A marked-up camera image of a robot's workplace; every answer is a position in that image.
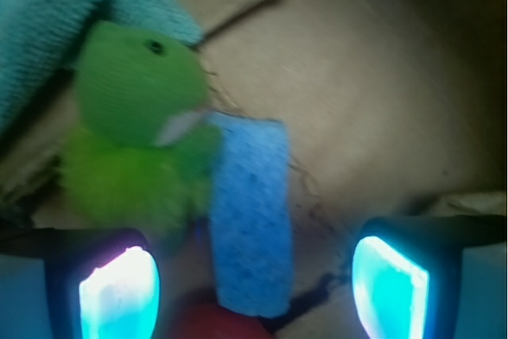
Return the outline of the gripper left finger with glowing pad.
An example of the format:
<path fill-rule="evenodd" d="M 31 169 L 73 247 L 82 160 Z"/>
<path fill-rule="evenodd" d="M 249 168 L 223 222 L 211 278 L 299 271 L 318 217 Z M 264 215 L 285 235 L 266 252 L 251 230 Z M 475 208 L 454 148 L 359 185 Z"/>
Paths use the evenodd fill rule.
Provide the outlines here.
<path fill-rule="evenodd" d="M 1 232 L 3 338 L 150 338 L 160 273 L 136 229 Z"/>

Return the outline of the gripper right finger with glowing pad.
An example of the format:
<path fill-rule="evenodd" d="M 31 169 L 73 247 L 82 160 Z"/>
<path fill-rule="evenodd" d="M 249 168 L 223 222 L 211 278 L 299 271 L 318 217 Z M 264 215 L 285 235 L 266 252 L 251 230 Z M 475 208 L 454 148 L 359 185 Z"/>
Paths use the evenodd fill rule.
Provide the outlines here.
<path fill-rule="evenodd" d="M 506 217 L 373 218 L 354 248 L 352 291 L 370 338 L 505 338 Z"/>

